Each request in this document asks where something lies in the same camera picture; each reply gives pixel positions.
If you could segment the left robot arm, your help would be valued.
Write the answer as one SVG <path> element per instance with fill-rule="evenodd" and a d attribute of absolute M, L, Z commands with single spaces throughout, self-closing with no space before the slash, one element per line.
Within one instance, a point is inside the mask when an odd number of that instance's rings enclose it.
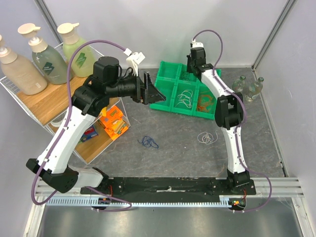
<path fill-rule="evenodd" d="M 92 75 L 75 90 L 66 118 L 46 150 L 26 163 L 27 168 L 60 193 L 85 186 L 91 186 L 97 194 L 108 190 L 108 181 L 102 171 L 71 168 L 68 161 L 84 132 L 109 105 L 111 98 L 130 97 L 144 105 L 166 100 L 149 74 L 144 73 L 143 78 L 133 73 L 122 77 L 119 68 L 119 60 L 110 56 L 100 57 L 94 63 Z"/>

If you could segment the green compartment bin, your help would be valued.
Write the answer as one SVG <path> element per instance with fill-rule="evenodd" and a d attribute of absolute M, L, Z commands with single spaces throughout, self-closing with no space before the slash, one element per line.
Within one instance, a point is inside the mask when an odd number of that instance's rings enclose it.
<path fill-rule="evenodd" d="M 187 66 L 162 61 L 155 87 L 166 96 L 166 101 L 150 105 L 151 109 L 214 120 L 216 97 Z"/>

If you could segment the orange snack box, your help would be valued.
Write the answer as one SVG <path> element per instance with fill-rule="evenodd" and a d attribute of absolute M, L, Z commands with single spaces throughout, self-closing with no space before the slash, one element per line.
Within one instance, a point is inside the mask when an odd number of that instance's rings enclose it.
<path fill-rule="evenodd" d="M 106 112 L 106 116 L 101 116 L 99 124 L 113 141 L 123 135 L 129 127 L 123 118 L 123 112 L 117 106 L 113 106 L 109 109 Z"/>

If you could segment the yellow candy bag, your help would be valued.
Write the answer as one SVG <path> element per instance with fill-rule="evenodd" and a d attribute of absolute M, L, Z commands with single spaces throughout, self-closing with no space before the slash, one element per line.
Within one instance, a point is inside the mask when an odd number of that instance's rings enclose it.
<path fill-rule="evenodd" d="M 104 108 L 101 110 L 100 115 L 103 116 L 103 117 L 105 117 L 106 114 L 107 114 L 107 107 L 104 107 Z"/>

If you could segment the right clear glass bottle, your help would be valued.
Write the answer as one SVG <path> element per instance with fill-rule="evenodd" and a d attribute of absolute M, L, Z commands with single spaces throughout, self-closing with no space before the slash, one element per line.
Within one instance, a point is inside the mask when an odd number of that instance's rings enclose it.
<path fill-rule="evenodd" d="M 252 82 L 250 85 L 245 85 L 243 88 L 244 92 L 244 98 L 248 102 L 254 101 L 260 94 L 261 90 L 263 89 L 263 77 L 259 77 L 255 80 L 255 82 Z"/>

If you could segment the blue snack box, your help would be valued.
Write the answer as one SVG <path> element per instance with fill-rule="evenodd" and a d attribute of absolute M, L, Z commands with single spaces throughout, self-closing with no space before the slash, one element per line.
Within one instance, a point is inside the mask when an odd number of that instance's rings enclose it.
<path fill-rule="evenodd" d="M 78 144 L 84 143 L 94 137 L 98 136 L 98 132 L 94 125 L 91 125 L 81 136 L 80 140 L 78 141 Z"/>

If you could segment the dark green pump bottle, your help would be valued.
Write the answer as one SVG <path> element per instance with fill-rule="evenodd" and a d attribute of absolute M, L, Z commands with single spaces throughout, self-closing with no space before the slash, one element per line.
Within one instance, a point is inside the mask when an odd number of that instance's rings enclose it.
<path fill-rule="evenodd" d="M 42 37 L 37 36 L 39 26 L 26 23 L 18 28 L 18 33 L 28 38 L 32 49 L 32 59 L 45 79 L 51 84 L 60 85 L 67 83 L 68 65 L 62 55 L 50 46 Z"/>

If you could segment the beige pump bottle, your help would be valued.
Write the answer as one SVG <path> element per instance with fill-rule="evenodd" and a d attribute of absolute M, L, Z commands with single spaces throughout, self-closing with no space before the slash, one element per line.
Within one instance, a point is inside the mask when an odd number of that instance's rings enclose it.
<path fill-rule="evenodd" d="M 38 94 L 48 85 L 35 65 L 5 46 L 3 38 L 0 39 L 0 66 L 4 75 L 26 95 Z"/>

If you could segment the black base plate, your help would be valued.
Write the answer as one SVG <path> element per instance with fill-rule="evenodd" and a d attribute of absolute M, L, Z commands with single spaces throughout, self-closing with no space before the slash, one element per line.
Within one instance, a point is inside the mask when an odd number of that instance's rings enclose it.
<path fill-rule="evenodd" d="M 219 196 L 255 195 L 254 181 L 230 189 L 227 179 L 215 177 L 114 177 L 97 191 L 132 201 L 218 201 Z"/>

